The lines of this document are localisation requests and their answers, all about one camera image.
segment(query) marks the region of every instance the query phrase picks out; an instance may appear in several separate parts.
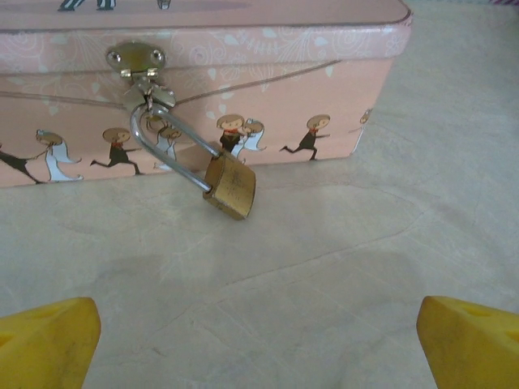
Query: box lid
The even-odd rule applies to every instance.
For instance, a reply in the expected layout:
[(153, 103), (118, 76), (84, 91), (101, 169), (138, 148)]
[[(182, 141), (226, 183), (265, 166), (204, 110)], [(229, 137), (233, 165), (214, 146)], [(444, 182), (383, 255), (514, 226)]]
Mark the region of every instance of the box lid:
[(107, 71), (130, 39), (168, 67), (387, 58), (410, 18), (400, 0), (0, 0), (0, 73)]

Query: white dress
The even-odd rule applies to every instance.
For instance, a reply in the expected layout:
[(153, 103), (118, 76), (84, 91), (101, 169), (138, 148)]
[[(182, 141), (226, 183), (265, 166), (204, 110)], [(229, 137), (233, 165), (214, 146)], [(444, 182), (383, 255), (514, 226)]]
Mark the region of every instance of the white dress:
[(241, 138), (240, 141), (236, 146), (234, 146), (233, 151), (231, 154), (238, 158), (240, 152), (243, 149), (249, 150), (251, 152), (262, 152), (265, 148), (258, 148), (258, 143), (261, 140), (261, 137), (263, 136), (263, 133), (265, 132), (265, 129), (263, 129), (261, 132), (258, 132), (256, 134), (250, 134), (246, 138)]
[[(157, 148), (162, 152), (165, 152), (173, 160), (177, 160), (177, 155), (175, 154), (176, 142), (173, 141), (171, 144), (169, 144), (169, 140), (160, 135), (158, 135), (157, 140)], [(172, 170), (168, 165), (163, 163), (155, 163), (155, 169), (165, 170), (167, 172)]]
[(64, 164), (77, 164), (81, 160), (71, 160), (68, 157), (68, 151), (66, 149), (66, 143), (56, 144), (50, 147), (45, 154), (45, 163), (50, 174), (50, 182), (64, 182), (64, 181), (79, 181), (83, 179), (83, 176), (69, 177), (59, 168), (58, 163)]

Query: floor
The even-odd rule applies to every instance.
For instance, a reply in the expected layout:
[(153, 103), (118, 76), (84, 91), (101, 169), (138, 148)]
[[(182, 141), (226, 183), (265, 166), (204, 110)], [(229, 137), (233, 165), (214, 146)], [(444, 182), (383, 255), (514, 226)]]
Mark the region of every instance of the floor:
[(426, 295), (519, 312), (519, 12), (410, 5), (354, 156), (257, 168), (245, 224), (175, 175), (0, 191), (0, 315), (93, 297), (86, 389), (435, 388)]

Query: padlock shackle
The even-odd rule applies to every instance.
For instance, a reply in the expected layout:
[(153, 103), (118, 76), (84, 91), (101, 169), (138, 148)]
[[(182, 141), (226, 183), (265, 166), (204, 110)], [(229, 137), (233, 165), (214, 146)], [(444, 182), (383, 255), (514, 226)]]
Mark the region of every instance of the padlock shackle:
[[(189, 181), (193, 182), (204, 192), (209, 192), (212, 187), (205, 182), (201, 177), (193, 174), (188, 168), (183, 165), (180, 165), (176, 160), (168, 156), (165, 152), (159, 149), (152, 141), (148, 139), (141, 128), (142, 118), (146, 113), (150, 113), (148, 111), (148, 107), (146, 104), (140, 105), (133, 110), (130, 117), (130, 128), (131, 134), (133, 135), (135, 141), (147, 152), (149, 152), (152, 156), (168, 165), (174, 171), (180, 173)], [(168, 110), (159, 104), (153, 104), (153, 110), (151, 112), (153, 116), (158, 116), (159, 118), (165, 120), (166, 122), (171, 123), (176, 129), (180, 130), (183, 134), (186, 134), (191, 139), (195, 141), (195, 143), (199, 144), (204, 150), (207, 150), (211, 153), (212, 156), (220, 156), (220, 152), (215, 148), (211, 147), (208, 143), (206, 143), (202, 138), (200, 138), (186, 123), (177, 119)]]

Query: pink tin box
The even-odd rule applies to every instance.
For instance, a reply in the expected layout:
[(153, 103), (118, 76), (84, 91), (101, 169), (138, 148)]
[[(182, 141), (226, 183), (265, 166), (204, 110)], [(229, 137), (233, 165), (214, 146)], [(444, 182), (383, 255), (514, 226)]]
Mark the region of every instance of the pink tin box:
[[(164, 173), (107, 50), (163, 50), (172, 113), (246, 165), (349, 156), (410, 37), (399, 0), (2, 0), (0, 186)], [(209, 154), (148, 135), (192, 171)]]

